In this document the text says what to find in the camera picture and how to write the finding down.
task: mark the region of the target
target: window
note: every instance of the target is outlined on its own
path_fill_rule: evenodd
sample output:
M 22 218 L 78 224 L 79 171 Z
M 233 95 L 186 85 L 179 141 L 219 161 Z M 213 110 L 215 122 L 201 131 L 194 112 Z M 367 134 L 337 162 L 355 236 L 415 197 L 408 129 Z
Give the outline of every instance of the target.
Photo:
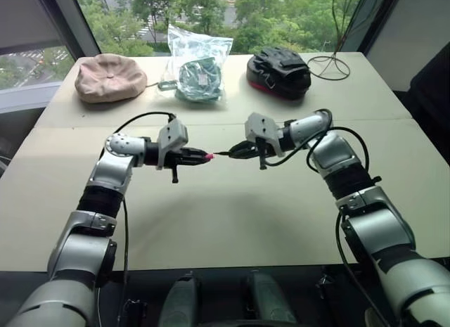
M 61 81 L 74 61 L 65 47 L 0 56 L 0 89 Z
M 125 56 L 168 53 L 169 23 L 233 37 L 232 53 L 254 53 L 264 46 L 334 51 L 359 1 L 78 0 L 102 52 Z

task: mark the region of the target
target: road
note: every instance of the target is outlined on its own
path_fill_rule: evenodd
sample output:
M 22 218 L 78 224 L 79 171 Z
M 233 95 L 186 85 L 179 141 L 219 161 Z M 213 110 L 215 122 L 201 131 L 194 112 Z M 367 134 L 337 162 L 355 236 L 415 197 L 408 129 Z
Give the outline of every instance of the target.
M 51 81 L 53 73 L 50 70 L 40 70 L 39 72 L 39 67 L 41 66 L 39 62 L 43 60 L 41 50 L 11 53 L 3 56 L 7 56 L 8 59 L 13 60 L 17 67 L 26 73 L 24 80 L 16 82 L 11 88 L 19 88 L 21 86 L 29 86 L 32 84 L 40 84 Z M 65 50 L 58 49 L 56 51 L 56 57 L 54 59 L 55 62 L 53 64 L 57 65 L 59 61 L 64 60 L 68 56 L 69 54 Z

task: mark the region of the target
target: white label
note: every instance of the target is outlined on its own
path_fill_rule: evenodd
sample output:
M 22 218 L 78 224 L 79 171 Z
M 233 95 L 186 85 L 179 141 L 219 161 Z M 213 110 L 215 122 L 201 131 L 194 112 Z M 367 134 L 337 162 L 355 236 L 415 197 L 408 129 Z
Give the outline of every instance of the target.
M 198 74 L 198 83 L 200 86 L 207 86 L 208 76 L 206 74 Z

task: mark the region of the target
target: pink hat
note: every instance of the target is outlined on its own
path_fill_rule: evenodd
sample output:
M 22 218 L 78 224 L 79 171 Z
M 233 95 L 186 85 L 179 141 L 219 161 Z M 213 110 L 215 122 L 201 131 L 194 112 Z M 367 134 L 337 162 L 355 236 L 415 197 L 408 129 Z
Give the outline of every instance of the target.
M 113 102 L 138 96 L 147 75 L 136 61 L 116 54 L 88 58 L 79 67 L 75 88 L 87 103 Z

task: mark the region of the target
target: black bag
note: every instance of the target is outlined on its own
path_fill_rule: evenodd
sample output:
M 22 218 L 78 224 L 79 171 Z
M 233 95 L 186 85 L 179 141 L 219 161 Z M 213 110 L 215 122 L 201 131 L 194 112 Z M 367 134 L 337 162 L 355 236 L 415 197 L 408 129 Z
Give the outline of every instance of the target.
M 263 49 L 247 63 L 247 80 L 251 86 L 281 97 L 296 100 L 311 85 L 309 67 L 300 55 L 289 49 Z

